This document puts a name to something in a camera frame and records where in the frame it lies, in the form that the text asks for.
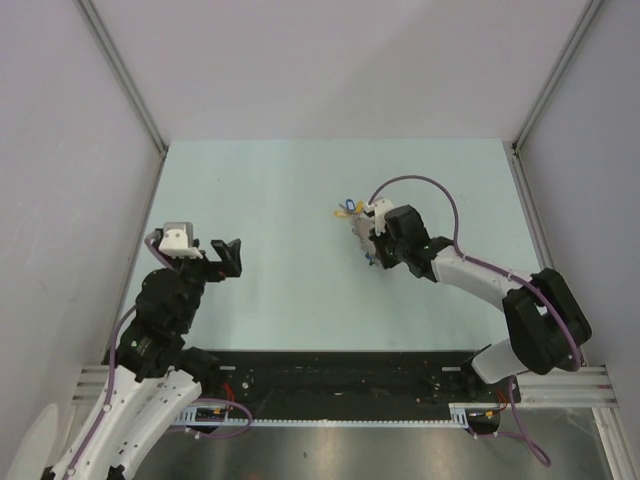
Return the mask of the keyring with chain and tags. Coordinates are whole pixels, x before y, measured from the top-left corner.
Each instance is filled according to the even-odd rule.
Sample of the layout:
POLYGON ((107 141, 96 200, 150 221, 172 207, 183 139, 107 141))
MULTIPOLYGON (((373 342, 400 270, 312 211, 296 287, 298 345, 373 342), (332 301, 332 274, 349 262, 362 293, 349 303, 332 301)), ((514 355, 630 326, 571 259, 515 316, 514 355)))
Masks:
POLYGON ((379 265, 375 246, 369 238, 373 221, 365 215, 363 202, 346 198, 343 203, 338 205, 334 216, 349 222, 351 232, 358 239, 359 247, 368 264, 370 266, 379 265))

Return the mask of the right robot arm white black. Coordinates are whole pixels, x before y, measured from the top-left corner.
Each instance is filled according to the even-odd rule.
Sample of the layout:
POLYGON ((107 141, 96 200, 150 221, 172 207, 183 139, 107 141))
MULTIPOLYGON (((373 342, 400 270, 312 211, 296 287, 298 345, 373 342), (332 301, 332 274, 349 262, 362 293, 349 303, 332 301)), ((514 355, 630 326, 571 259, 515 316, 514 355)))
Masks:
POLYGON ((370 224, 365 244, 382 268, 403 264, 418 279, 456 287, 504 314, 507 337, 474 354, 461 376, 469 399, 486 400, 499 381, 522 372, 580 369, 580 347, 592 330, 559 272, 506 270, 462 254, 453 240, 430 236, 410 205, 380 199, 365 205, 364 215, 370 224))

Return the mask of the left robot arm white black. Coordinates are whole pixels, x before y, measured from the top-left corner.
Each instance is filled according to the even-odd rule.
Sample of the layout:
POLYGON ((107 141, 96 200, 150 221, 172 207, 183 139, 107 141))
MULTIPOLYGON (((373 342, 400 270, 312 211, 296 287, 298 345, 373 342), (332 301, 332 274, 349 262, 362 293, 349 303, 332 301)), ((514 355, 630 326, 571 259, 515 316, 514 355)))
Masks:
POLYGON ((45 479, 132 479, 178 414, 221 387, 213 355, 185 346, 205 287, 242 273, 241 242, 214 240, 217 260, 196 241, 163 228, 145 240, 163 267, 148 273, 117 324, 108 374, 80 433, 45 479))

